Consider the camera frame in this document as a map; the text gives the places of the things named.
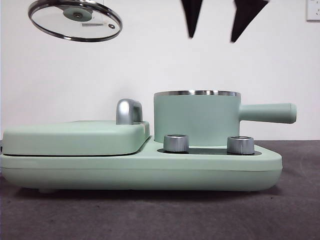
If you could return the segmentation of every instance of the silver knob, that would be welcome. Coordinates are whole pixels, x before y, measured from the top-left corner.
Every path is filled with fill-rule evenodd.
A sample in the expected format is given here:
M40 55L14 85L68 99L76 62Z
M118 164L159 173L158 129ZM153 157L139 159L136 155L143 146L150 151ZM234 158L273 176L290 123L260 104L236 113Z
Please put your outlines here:
M165 135L163 149L168 152L188 152L189 138L187 135L181 134Z
M255 140L249 136L230 136L227 140L226 150L232 154L254 154Z

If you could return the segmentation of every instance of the gray tabletop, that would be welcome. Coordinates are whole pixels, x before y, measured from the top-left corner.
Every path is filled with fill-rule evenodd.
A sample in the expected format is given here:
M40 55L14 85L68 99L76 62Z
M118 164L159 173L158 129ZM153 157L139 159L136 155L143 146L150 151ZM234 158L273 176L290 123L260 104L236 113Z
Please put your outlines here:
M257 141L283 157L258 192L61 190L1 178L2 240L319 240L320 141Z

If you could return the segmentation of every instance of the silver handle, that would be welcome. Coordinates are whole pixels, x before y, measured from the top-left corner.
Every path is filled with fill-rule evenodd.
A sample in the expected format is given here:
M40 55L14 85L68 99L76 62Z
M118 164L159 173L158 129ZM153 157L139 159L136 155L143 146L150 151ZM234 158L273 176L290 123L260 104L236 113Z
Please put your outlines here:
M132 99L121 99L116 106L115 123L117 125L133 125L142 122L142 105Z

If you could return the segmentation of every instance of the wall outlet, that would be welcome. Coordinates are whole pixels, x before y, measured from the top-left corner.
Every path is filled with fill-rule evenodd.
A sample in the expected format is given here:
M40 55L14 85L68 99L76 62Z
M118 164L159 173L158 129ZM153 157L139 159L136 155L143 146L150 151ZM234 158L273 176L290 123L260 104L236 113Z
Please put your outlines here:
M320 0L306 0L306 20L320 21Z

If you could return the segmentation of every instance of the mint green saucepan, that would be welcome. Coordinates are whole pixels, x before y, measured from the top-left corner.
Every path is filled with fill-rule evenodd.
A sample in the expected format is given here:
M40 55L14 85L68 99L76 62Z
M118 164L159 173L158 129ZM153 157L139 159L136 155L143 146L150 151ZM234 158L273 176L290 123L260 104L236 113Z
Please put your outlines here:
M154 140L168 134L188 135L191 146L225 146L239 136L240 121L292 124L297 108L292 103L241 105L233 91L187 90L154 94Z

